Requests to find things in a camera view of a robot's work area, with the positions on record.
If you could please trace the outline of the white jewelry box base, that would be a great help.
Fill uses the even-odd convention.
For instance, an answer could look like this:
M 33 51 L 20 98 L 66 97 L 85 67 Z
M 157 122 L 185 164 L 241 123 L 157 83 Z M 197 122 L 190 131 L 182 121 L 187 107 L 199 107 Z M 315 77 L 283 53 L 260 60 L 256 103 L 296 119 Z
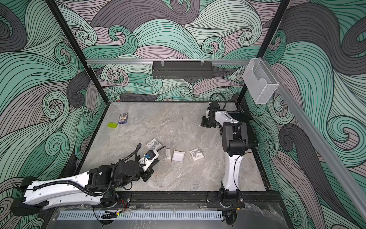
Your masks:
M 185 152 L 177 151 L 177 150 L 173 151 L 172 162 L 183 163 L 184 158 L 185 158 Z

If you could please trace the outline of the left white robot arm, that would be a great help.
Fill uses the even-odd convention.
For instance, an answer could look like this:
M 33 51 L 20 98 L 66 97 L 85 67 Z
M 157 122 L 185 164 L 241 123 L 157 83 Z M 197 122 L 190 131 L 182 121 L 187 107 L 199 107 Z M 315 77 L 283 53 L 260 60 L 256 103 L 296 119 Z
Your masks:
M 102 165 L 79 175 L 44 181 L 25 177 L 20 185 L 13 185 L 22 195 L 12 202 L 11 213 L 29 216 L 61 206 L 114 206 L 116 189 L 129 191 L 133 182 L 147 181 L 159 161 L 159 151 L 164 148 L 158 145 L 139 156 L 141 146 L 138 144 L 130 155 L 114 164 Z

